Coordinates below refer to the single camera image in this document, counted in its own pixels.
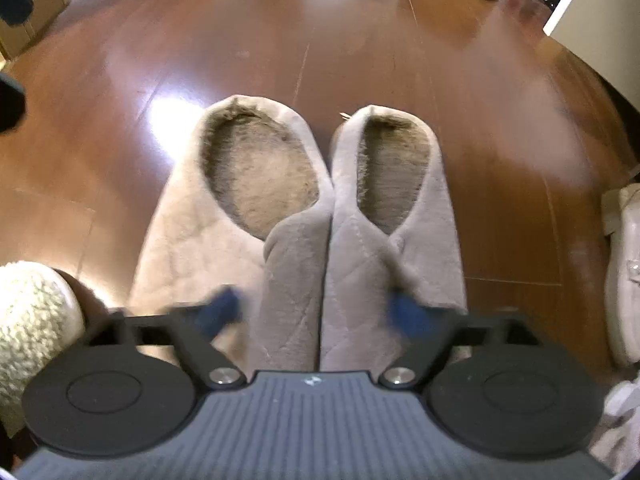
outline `gray ribbed panel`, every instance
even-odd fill
[[[545,462],[483,456],[448,438],[418,399],[373,386],[367,374],[262,372],[240,392],[209,396],[185,430],[117,460],[40,450],[20,480],[604,480],[586,453]]]

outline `quilted slipper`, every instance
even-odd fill
[[[333,204],[302,117],[259,97],[213,105],[162,192],[130,312],[156,314],[235,285],[244,321],[215,346],[248,374],[313,369]]]
[[[362,108],[335,133],[332,180],[320,365],[376,376],[406,342],[389,321],[393,288],[420,304],[466,310],[438,141],[415,116]]]
[[[603,227],[611,235],[605,282],[609,346],[622,367],[640,362],[640,184],[602,197]]]

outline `black round cover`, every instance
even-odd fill
[[[22,406],[27,427],[46,446],[107,457],[166,438],[186,420],[195,398],[180,368],[107,345],[62,354],[31,381]]]
[[[481,452],[543,459],[572,452],[602,413],[596,384],[553,347],[474,348],[446,367],[427,391],[437,420]]]

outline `silver screw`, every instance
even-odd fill
[[[415,379],[415,372],[409,368],[389,368],[383,377],[392,384],[407,384]]]
[[[240,372],[235,368],[216,368],[209,373],[209,379],[216,384],[232,384],[240,378]]]

